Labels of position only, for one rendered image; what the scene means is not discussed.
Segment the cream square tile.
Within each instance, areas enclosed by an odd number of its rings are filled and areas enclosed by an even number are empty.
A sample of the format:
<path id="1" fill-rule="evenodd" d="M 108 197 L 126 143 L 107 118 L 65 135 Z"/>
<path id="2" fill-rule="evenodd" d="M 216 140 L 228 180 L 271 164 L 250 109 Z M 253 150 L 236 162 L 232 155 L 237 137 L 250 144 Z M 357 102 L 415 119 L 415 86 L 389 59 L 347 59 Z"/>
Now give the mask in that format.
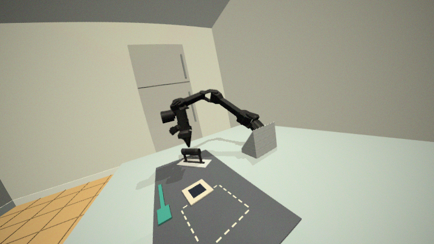
<path id="1" fill-rule="evenodd" d="M 196 183 L 193 183 L 191 186 L 185 188 L 182 192 L 185 197 L 189 201 L 191 205 L 197 203 L 200 199 L 209 195 L 213 191 L 213 188 L 210 187 L 203 179 L 199 180 Z"/>

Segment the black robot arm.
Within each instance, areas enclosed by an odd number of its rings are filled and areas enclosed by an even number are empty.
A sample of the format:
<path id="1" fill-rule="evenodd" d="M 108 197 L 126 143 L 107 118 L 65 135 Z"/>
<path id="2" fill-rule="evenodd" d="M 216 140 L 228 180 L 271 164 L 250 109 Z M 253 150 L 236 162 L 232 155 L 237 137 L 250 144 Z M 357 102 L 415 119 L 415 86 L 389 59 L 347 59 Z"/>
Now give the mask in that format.
<path id="1" fill-rule="evenodd" d="M 210 98 L 207 98 L 205 94 L 209 92 L 211 92 L 211 95 Z M 239 109 L 237 106 L 226 100 L 217 89 L 199 91 L 188 96 L 187 98 L 174 99 L 170 106 L 170 110 L 160 111 L 162 122 L 168 123 L 170 121 L 175 121 L 175 116 L 177 116 L 177 120 L 187 118 L 186 109 L 189 108 L 187 106 L 199 100 L 220 104 L 222 107 L 226 108 L 229 112 L 237 117 L 238 123 L 247 127 L 248 129 L 251 129 L 252 131 L 265 126 L 260 120 L 258 120 L 260 117 L 258 114 L 249 112 L 248 110 Z M 177 124 L 174 127 L 172 126 L 169 130 L 169 133 L 174 135 L 178 131 L 182 131 L 180 124 Z"/>

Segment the teal flat spatula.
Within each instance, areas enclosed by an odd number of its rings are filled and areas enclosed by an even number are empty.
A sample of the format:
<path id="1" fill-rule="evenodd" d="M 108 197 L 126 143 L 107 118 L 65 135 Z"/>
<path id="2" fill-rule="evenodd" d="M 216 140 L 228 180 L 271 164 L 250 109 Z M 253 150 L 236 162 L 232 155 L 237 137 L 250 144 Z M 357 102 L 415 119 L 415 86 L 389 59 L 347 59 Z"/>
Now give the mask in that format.
<path id="1" fill-rule="evenodd" d="M 166 205 L 164 203 L 164 196 L 163 196 L 163 189 L 161 184 L 158 186 L 158 192 L 160 194 L 160 204 L 161 208 L 157 210 L 158 214 L 158 225 L 160 226 L 163 223 L 166 223 L 167 221 L 172 219 L 172 215 L 170 213 L 170 206 Z"/>

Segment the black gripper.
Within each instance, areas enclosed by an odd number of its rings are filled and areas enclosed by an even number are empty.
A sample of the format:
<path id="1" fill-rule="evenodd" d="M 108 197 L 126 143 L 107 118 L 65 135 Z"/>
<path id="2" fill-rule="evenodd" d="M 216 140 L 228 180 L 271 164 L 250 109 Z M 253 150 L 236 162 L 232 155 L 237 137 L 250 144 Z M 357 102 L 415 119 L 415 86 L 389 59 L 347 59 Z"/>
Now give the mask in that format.
<path id="1" fill-rule="evenodd" d="M 184 118 L 177 121 L 178 121 L 177 124 L 180 124 L 180 127 L 182 129 L 182 131 L 179 132 L 178 134 L 178 139 L 184 140 L 188 148 L 190 148 L 190 140 L 192 135 L 192 131 L 190 130 L 192 130 L 192 127 L 189 126 L 189 120 L 188 118 Z"/>

